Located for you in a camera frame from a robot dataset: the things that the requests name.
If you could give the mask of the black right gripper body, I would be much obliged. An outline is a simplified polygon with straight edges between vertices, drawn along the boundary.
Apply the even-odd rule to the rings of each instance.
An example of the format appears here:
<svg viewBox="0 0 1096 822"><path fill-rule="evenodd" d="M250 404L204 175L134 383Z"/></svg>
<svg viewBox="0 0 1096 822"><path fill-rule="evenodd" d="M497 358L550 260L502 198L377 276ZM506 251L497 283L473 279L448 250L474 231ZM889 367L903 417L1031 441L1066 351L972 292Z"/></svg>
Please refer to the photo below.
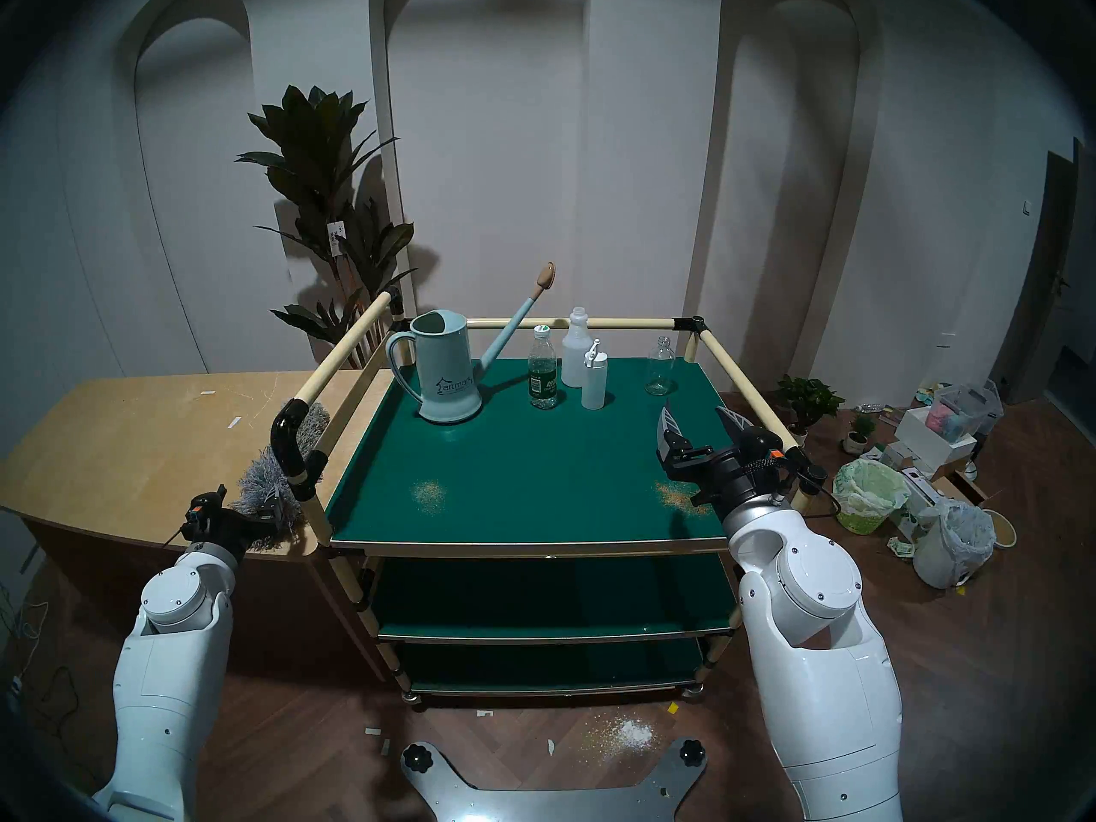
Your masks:
<svg viewBox="0 0 1096 822"><path fill-rule="evenodd" d="M660 454L660 464L671 481L697 487L689 498L692 507L710 507L719 516L756 496L781 505L794 486L814 496L826 482L824 468L810 463L797 447L780 450L777 436L768 431L754 431L739 439L738 446L723 450L695 447L685 438L685 452Z"/></svg>

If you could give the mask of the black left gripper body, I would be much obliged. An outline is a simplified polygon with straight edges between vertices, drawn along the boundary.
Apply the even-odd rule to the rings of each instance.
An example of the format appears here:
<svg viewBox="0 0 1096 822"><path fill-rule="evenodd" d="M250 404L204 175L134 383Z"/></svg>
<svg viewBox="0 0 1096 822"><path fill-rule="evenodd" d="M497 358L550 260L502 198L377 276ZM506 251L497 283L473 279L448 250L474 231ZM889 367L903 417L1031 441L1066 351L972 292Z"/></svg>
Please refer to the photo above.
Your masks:
<svg viewBox="0 0 1096 822"><path fill-rule="evenodd" d="M225 486L191 499L180 533L189 544L212 543L235 556L243 556L254 546L267 546L278 535L278 525L270 509L259 516L226 506Z"/></svg>

